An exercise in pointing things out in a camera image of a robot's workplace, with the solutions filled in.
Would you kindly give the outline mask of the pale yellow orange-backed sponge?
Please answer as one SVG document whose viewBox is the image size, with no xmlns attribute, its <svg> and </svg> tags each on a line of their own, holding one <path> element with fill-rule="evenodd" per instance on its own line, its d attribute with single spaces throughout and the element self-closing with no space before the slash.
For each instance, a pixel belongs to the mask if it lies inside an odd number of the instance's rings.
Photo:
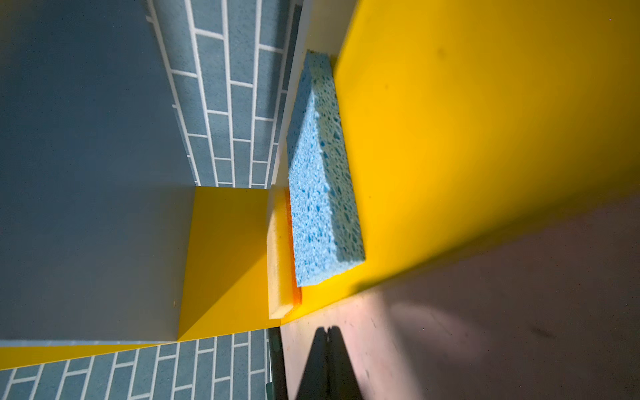
<svg viewBox="0 0 640 400">
<path fill-rule="evenodd" d="M 268 198 L 268 316 L 282 319 L 302 303 L 295 273 L 289 191 L 272 186 Z"/>
</svg>

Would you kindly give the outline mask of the blue sponge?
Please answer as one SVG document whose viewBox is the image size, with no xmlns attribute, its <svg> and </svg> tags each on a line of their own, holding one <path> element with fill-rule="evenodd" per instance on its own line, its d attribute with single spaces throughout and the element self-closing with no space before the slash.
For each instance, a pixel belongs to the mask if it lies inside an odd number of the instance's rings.
<svg viewBox="0 0 640 400">
<path fill-rule="evenodd" d="M 318 285 L 362 264 L 362 231 L 330 57 L 309 51 L 288 127 L 296 281 Z"/>
</svg>

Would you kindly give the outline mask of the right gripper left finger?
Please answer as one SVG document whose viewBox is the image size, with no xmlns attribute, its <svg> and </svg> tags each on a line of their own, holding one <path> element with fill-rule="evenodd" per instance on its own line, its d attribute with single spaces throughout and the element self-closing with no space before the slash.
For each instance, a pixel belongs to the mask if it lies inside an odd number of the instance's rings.
<svg viewBox="0 0 640 400">
<path fill-rule="evenodd" d="M 296 399 L 329 399 L 328 337 L 324 328 L 315 331 Z"/>
</svg>

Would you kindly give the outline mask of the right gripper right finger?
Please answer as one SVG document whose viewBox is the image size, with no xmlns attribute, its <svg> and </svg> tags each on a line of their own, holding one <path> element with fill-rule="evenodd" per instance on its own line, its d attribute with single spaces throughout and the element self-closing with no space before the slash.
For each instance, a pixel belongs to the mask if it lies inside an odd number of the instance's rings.
<svg viewBox="0 0 640 400">
<path fill-rule="evenodd" d="M 328 396 L 337 400 L 363 400 L 342 332 L 328 330 Z"/>
</svg>

